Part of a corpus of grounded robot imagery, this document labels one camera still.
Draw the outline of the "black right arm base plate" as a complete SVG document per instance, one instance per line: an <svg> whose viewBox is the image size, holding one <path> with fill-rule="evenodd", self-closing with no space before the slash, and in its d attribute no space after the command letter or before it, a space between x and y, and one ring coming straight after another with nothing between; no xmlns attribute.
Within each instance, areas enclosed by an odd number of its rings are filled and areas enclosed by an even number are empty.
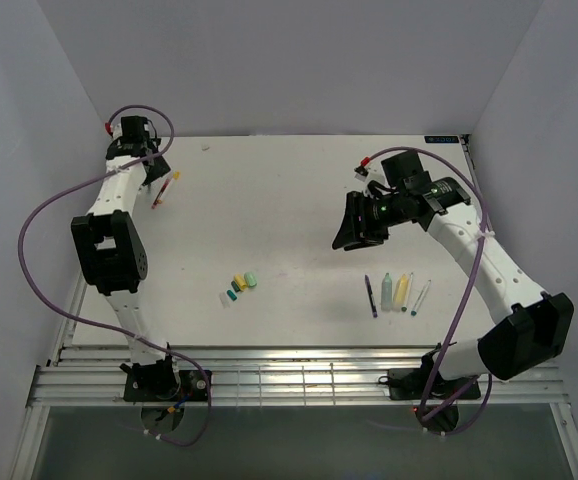
<svg viewBox="0 0 578 480"><path fill-rule="evenodd" d="M391 400L421 400L427 382L427 375L416 368L392 368L381 375L377 383L388 389ZM432 400L446 400L465 385L466 390L459 396L460 400L477 400L481 397L478 382L470 384L469 378L443 380L437 376L432 385L429 397Z"/></svg>

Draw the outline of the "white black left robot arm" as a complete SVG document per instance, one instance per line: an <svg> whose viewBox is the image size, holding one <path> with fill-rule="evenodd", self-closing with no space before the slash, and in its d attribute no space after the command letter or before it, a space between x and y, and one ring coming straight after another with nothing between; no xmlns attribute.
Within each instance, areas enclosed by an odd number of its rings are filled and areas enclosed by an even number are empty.
<svg viewBox="0 0 578 480"><path fill-rule="evenodd" d="M138 391L166 400L179 392L181 376L142 306L140 285L148 274L148 258L132 213L141 189L170 168L160 157L127 165L152 152L146 145L113 142L105 157L109 176L91 208L73 218L70 228L85 281L104 297L125 331L131 363L122 370Z"/></svg>

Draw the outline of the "yellow highlighter pen body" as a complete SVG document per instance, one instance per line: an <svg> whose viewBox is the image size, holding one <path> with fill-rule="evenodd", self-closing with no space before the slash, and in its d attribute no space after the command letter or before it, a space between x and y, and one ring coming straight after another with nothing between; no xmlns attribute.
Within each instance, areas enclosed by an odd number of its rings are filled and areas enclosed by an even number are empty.
<svg viewBox="0 0 578 480"><path fill-rule="evenodd" d="M393 310L403 311L406 307L406 300L409 291L410 275L403 274L396 285L393 296Z"/></svg>

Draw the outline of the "yellow highlighter cap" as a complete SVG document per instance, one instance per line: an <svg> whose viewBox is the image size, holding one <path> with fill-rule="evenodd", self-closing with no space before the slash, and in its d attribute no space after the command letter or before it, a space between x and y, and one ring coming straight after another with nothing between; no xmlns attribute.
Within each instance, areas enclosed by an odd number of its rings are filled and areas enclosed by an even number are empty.
<svg viewBox="0 0 578 480"><path fill-rule="evenodd" d="M235 275L235 276L234 276L234 281L235 281L235 283L238 285L238 288L239 288L241 291L245 291L246 289L249 288L249 285L248 285L248 283L247 283L244 275L241 275L241 274Z"/></svg>

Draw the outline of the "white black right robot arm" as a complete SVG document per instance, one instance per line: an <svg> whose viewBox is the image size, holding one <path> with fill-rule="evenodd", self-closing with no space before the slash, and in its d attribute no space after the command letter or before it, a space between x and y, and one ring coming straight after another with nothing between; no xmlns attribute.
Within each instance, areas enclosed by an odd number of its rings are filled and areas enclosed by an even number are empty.
<svg viewBox="0 0 578 480"><path fill-rule="evenodd" d="M572 301L527 277L494 235L481 230L476 207L453 178L376 198L347 193L332 247L351 251L378 246L388 239L390 227L408 222L420 225L468 275L493 326L478 339L425 354L398 387L443 397L458 380L483 374L509 380L562 353L574 314Z"/></svg>

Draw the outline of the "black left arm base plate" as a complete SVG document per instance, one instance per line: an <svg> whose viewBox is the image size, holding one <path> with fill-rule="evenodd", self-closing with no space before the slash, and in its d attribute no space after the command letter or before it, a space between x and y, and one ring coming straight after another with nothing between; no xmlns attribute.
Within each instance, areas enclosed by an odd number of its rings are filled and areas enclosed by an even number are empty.
<svg viewBox="0 0 578 480"><path fill-rule="evenodd" d="M128 374L122 399L131 403L155 403L186 400L206 402L212 383L213 372L206 370L178 370L164 375L147 374L135 377Z"/></svg>

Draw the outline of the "green highlighter pen body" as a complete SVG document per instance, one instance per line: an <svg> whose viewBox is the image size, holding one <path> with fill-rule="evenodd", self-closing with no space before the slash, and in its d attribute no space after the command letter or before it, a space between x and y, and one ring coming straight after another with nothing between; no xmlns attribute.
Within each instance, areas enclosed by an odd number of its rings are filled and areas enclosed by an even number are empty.
<svg viewBox="0 0 578 480"><path fill-rule="evenodd" d="M386 273L381 283L380 308L389 312L393 308L393 282L389 273Z"/></svg>

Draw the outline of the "black thin pen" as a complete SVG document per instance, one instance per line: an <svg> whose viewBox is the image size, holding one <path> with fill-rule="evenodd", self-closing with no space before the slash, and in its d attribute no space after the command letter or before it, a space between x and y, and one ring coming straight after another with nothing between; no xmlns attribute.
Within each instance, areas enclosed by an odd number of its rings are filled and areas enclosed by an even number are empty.
<svg viewBox="0 0 578 480"><path fill-rule="evenodd" d="M364 282L365 282L365 287L366 287L366 291L367 291L367 295L368 295L368 301L369 301L369 305L370 305L372 318L375 319L378 317L378 311L377 311L377 307L376 307L376 302L375 302L372 284L371 284L370 278L367 274L364 275Z"/></svg>

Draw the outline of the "red yellow thin pen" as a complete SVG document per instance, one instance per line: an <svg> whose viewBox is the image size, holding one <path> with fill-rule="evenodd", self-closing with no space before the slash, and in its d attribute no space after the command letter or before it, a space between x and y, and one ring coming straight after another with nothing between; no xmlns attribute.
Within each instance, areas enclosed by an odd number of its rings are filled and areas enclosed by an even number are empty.
<svg viewBox="0 0 578 480"><path fill-rule="evenodd" d="M151 205L152 209L156 209L164 202L165 197L168 195L168 192L175 185L175 183L179 180L180 175L181 173L179 171L174 171L166 178Z"/></svg>

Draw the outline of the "white green thin pen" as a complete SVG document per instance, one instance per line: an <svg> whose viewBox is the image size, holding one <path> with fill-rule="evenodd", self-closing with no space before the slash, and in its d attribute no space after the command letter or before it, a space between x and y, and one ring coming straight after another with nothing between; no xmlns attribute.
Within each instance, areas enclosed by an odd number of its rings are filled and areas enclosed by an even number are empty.
<svg viewBox="0 0 578 480"><path fill-rule="evenodd" d="M407 283L407 289L405 291L405 297L403 300L403 304L401 306L401 311L402 312L406 312L408 310L408 306L409 306L409 301L410 301L410 296L411 296L411 292L413 289L413 283L414 283L414 278L415 278L415 274L414 272L410 272L409 276L408 276L408 283Z"/></svg>

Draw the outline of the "green highlighter cap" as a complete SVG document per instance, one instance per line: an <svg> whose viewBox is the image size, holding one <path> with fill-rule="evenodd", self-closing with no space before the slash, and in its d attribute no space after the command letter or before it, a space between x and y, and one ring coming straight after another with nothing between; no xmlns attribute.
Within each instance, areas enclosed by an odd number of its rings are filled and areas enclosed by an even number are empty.
<svg viewBox="0 0 578 480"><path fill-rule="evenodd" d="M253 272L245 272L243 278L248 288L257 286L257 279Z"/></svg>

